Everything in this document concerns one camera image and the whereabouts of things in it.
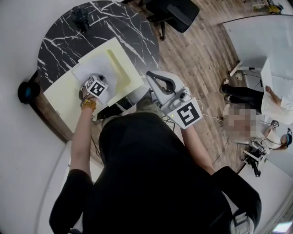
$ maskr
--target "black chair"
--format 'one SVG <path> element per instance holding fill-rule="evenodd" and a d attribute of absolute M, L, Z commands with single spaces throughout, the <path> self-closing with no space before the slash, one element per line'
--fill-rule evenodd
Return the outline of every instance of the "black chair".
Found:
<path fill-rule="evenodd" d="M 162 40 L 166 38 L 165 22 L 183 33 L 200 12 L 191 0 L 141 0 L 140 6 L 144 4 L 154 14 L 147 19 L 153 23 L 161 23 Z"/>

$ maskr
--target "black marble table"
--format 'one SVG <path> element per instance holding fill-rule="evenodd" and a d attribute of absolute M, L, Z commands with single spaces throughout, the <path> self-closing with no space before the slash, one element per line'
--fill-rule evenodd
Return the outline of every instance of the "black marble table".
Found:
<path fill-rule="evenodd" d="M 159 45 L 150 22 L 142 14 L 129 5 L 114 1 L 88 2 L 80 7 L 86 8 L 89 13 L 90 28 L 86 33 L 80 32 L 71 21 L 69 10 L 51 26 L 42 41 L 38 54 L 38 74 L 43 91 L 74 67 L 80 58 L 114 37 L 142 77 L 148 70 L 158 69 Z M 118 103 L 124 109 L 135 104 L 128 98 Z M 119 110 L 105 114 L 109 112 L 107 107 L 101 116 L 108 117 Z"/>

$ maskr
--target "yellow board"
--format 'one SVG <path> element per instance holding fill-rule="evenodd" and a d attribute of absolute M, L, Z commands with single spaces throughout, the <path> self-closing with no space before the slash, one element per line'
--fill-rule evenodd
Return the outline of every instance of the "yellow board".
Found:
<path fill-rule="evenodd" d="M 101 52 L 107 52 L 106 54 L 110 57 L 112 66 L 119 77 L 116 85 L 116 95 L 107 103 L 108 106 L 111 106 L 144 83 L 115 37 L 82 57 L 79 63 L 85 63 L 92 56 Z M 75 131 L 81 113 L 81 101 L 78 98 L 81 83 L 72 74 L 71 71 L 73 69 L 75 67 L 61 76 L 44 92 L 52 107 L 58 112 L 61 119 L 72 132 Z M 104 106 L 97 106 L 94 114 L 99 113 L 103 109 Z"/>

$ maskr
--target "seated person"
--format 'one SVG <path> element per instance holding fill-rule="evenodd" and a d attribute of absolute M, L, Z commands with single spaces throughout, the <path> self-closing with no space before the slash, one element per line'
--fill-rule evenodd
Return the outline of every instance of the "seated person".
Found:
<path fill-rule="evenodd" d="M 104 123 L 99 146 L 105 167 L 93 184 L 89 161 L 95 103 L 88 97 L 81 105 L 70 172 L 50 216 L 55 234 L 67 234 L 81 214 L 84 234 L 230 233 L 237 219 L 226 195 L 246 212 L 244 223 L 252 220 L 249 230 L 256 228 L 259 194 L 229 167 L 215 171 L 193 126 L 182 129 L 183 145 L 155 114 L 154 104 Z"/>
<path fill-rule="evenodd" d="M 226 93 L 226 101 L 231 103 L 247 103 L 264 116 L 268 116 L 286 125 L 293 123 L 293 103 L 284 96 L 280 99 L 269 86 L 266 92 L 259 92 L 247 87 L 232 87 L 225 79 L 220 87 Z"/>
<path fill-rule="evenodd" d="M 263 137 L 251 137 L 248 140 L 243 140 L 243 138 L 233 138 L 231 141 L 239 144 L 249 144 L 251 147 L 269 154 L 271 150 L 288 149 L 289 145 L 292 143 L 292 132 L 288 128 L 287 134 L 279 137 L 276 133 L 276 129 L 273 128 L 273 125 L 270 125 L 263 132 Z"/>

